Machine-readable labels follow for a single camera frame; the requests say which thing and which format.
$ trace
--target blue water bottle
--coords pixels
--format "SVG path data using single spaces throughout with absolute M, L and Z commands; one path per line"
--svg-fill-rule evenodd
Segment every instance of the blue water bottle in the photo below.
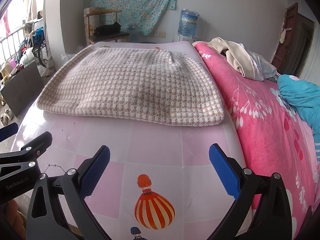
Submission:
M 181 10 L 178 35 L 192 39 L 196 35 L 199 14 L 188 9 Z

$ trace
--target light blue cloth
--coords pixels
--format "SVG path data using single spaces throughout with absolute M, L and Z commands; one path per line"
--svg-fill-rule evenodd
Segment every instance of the light blue cloth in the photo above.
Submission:
M 121 9 L 118 22 L 121 30 L 139 30 L 140 34 L 151 33 L 165 10 L 176 8 L 176 0 L 84 0 L 84 8 Z M 100 17 L 100 24 L 113 24 L 114 14 Z
M 278 88 L 283 98 L 297 108 L 302 120 L 312 128 L 317 159 L 320 161 L 320 87 L 294 76 L 278 77 Z

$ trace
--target beige checkered fabric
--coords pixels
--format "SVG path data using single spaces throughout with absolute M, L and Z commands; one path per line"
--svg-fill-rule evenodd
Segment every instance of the beige checkered fabric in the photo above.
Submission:
M 89 46 L 55 74 L 37 106 L 172 126 L 214 125 L 224 117 L 206 67 L 185 53 L 158 49 Z

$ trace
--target pink bed sheet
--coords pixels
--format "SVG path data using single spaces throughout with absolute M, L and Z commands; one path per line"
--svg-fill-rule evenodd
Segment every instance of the pink bed sheet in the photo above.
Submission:
M 281 174 L 290 202 L 292 237 L 315 207 L 318 163 L 312 131 L 280 96 L 276 83 L 242 77 L 205 42 L 194 43 L 212 74 L 239 136 L 246 165 L 256 174 Z M 252 209 L 256 209 L 255 198 Z

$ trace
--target blue gripper pad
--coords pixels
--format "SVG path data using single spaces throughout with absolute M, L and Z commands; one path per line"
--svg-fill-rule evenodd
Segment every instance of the blue gripper pad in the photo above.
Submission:
M 16 134 L 18 132 L 18 124 L 16 122 L 11 123 L 0 129 L 0 142 L 9 138 L 10 136 Z
M 79 183 L 79 194 L 82 199 L 91 196 L 104 170 L 110 161 L 110 150 L 105 146 L 99 156 L 91 163 Z
M 235 200 L 237 200 L 240 195 L 239 178 L 225 159 L 224 155 L 222 155 L 215 145 L 210 146 L 209 159 L 228 195 L 233 196 Z

